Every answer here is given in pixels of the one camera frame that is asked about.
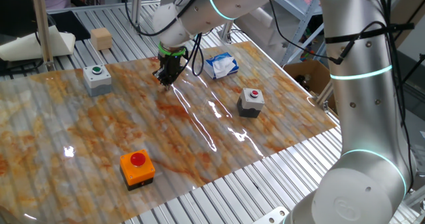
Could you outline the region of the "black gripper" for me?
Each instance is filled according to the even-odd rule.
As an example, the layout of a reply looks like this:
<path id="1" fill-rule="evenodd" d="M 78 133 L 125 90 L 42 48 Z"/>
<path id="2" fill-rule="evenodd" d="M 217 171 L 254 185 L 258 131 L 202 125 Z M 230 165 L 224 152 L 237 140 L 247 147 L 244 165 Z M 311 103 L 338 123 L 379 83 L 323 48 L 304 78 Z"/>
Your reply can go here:
<path id="1" fill-rule="evenodd" d="M 168 90 L 183 71 L 181 59 L 182 55 L 159 55 L 160 69 L 153 72 L 153 76 Z"/>

